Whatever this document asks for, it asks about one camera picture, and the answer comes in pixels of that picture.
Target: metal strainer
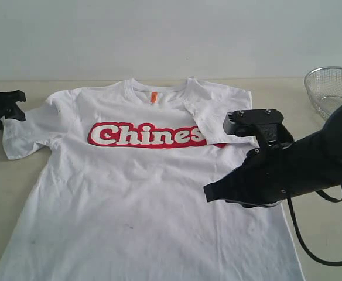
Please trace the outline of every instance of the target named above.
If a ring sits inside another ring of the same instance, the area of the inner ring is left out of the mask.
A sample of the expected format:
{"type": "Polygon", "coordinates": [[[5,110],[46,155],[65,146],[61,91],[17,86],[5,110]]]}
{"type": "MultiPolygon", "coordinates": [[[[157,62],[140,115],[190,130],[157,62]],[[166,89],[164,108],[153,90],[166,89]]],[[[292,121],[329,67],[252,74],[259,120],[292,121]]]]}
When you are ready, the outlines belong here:
{"type": "Polygon", "coordinates": [[[304,85],[310,101],[324,119],[342,105],[342,67],[316,68],[305,76],[304,85]]]}

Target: wall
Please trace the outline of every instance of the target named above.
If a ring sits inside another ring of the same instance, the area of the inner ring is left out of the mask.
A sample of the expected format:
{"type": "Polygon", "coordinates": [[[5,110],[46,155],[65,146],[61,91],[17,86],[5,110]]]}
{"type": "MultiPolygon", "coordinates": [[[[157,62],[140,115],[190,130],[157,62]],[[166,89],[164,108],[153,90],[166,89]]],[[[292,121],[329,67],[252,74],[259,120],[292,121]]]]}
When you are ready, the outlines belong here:
{"type": "Polygon", "coordinates": [[[303,76],[342,65],[342,1],[0,0],[0,80],[303,76]]]}

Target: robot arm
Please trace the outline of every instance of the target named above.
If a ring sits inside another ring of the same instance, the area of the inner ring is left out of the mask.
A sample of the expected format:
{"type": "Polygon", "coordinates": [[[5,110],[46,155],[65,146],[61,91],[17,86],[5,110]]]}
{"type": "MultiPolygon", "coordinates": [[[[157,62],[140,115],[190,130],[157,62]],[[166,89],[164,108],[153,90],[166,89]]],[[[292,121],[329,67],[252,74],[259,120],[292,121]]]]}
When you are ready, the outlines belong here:
{"type": "Polygon", "coordinates": [[[342,106],[322,130],[296,142],[282,125],[283,115],[274,109],[229,112],[224,130],[229,135],[256,136],[259,148],[250,150],[243,164],[223,179],[204,187],[208,202],[225,200],[243,207],[273,207],[287,199],[297,237],[309,256],[314,256],[300,235],[291,198],[316,191],[326,200],[341,202],[323,189],[342,188],[342,106]]]}

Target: white t-shirt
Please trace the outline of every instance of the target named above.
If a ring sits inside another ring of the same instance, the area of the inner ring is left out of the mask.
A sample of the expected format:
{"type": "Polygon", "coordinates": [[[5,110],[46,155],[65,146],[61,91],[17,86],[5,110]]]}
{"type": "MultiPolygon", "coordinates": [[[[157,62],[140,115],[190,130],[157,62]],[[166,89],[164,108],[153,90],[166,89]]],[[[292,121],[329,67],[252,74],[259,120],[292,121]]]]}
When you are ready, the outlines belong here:
{"type": "Polygon", "coordinates": [[[0,280],[303,280],[280,205],[206,202],[203,186],[254,145],[226,135],[224,117],[250,108],[249,91],[226,85],[131,79],[56,92],[26,121],[6,119],[8,159],[52,154],[0,280]]]}

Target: neckline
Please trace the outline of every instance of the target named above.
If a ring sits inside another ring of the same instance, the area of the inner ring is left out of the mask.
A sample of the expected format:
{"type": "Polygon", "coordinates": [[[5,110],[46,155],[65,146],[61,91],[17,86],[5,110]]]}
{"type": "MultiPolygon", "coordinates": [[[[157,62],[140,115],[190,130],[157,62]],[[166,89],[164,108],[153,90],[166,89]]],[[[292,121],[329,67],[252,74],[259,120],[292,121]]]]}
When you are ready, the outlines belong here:
{"type": "Polygon", "coordinates": [[[177,105],[182,104],[190,95],[190,85],[192,78],[187,78],[183,84],[171,86],[171,87],[156,87],[156,86],[149,86],[143,85],[140,82],[136,81],[134,78],[125,80],[125,94],[127,95],[128,99],[136,104],[142,105],[149,105],[152,106],[151,103],[146,103],[142,101],[134,92],[134,89],[139,91],[152,91],[152,92],[178,92],[184,90],[184,93],[167,102],[165,107],[175,107],[177,105]]]}

